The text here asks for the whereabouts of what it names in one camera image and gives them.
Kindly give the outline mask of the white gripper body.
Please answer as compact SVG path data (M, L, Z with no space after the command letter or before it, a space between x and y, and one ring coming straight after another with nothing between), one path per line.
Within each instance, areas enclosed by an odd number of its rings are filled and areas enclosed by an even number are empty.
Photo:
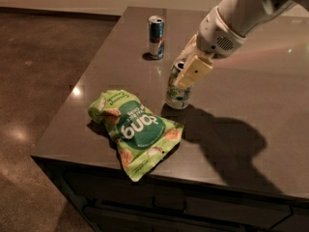
M202 20L197 31L196 44L200 50L222 59L243 46L246 38L234 32L223 20L217 7Z

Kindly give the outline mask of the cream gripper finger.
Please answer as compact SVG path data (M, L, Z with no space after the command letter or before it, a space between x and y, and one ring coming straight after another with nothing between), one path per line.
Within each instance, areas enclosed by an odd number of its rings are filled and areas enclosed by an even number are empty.
M194 57L200 56L200 49L197 47L197 35L194 34L193 37L187 42L183 51L176 58L177 61L183 61L184 63L189 62Z
M186 89L211 71L211 61L201 58L198 55L191 56L186 60L184 70L176 78L175 85Z

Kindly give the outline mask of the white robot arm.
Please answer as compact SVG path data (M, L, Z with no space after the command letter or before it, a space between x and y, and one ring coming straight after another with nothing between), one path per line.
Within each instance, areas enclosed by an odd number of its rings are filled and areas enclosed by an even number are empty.
M201 21L179 58L184 70L173 82L187 88L212 70L212 61L238 50L258 26L294 5L309 9L309 0L222 0Z

